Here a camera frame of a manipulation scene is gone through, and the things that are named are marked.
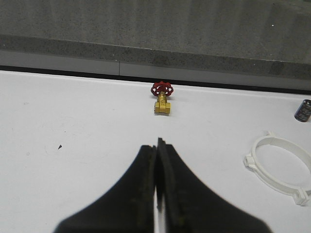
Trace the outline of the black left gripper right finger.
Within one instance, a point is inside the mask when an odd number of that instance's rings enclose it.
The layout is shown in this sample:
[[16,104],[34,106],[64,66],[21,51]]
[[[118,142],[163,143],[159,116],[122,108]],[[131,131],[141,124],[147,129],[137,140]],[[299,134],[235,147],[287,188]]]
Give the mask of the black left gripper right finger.
[[158,139],[156,191],[166,233],[269,233],[266,223],[201,182],[171,144]]

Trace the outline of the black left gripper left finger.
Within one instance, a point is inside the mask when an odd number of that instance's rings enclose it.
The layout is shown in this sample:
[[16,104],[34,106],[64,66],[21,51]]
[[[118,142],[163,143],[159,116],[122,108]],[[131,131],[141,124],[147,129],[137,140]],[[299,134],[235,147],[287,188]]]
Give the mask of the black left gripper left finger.
[[115,185],[94,203],[59,223],[57,233],[152,233],[156,149],[141,146]]

